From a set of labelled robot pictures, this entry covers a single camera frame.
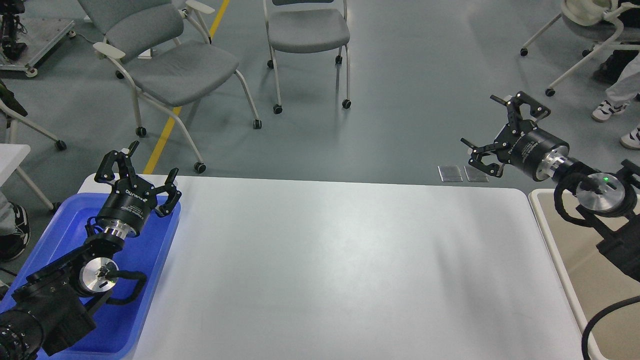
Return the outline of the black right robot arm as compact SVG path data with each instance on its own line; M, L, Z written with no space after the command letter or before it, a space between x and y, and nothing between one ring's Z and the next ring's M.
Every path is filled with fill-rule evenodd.
M535 182L556 184L557 213L568 223L592 228L601 235L597 249L633 280L640 278L639 167L624 160L617 172L603 172L570 157L569 144L543 130L539 121L550 115L545 105L523 91L492 100L506 107L507 123L487 145L462 138L469 149L470 166L500 178L505 166L514 166Z

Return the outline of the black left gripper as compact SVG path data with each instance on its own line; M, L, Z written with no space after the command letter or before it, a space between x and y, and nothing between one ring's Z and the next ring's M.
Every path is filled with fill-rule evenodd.
M135 173L131 157L139 144L140 142L135 140L128 148L106 153L94 176L95 182L111 187L95 223L103 230L117 229L123 233L121 239L139 236L151 210L160 218L170 215L182 196L175 184L178 167L169 171L164 184L159 187L154 187L152 183ZM159 204L159 194L167 194L164 203Z

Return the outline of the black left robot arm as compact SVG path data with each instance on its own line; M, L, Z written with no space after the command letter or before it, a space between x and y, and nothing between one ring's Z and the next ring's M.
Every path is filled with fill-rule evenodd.
M147 284L139 270L119 268L116 253L128 237L137 237L151 212L169 216L182 196L172 168L163 185L155 186L135 173L131 157L137 149L106 153L94 180L110 186L96 216L87 219L87 238L77 248L26 278L13 294L13 307L1 313L1 358L34 360L40 350L49 356L73 346L97 324L103 305L125 306Z

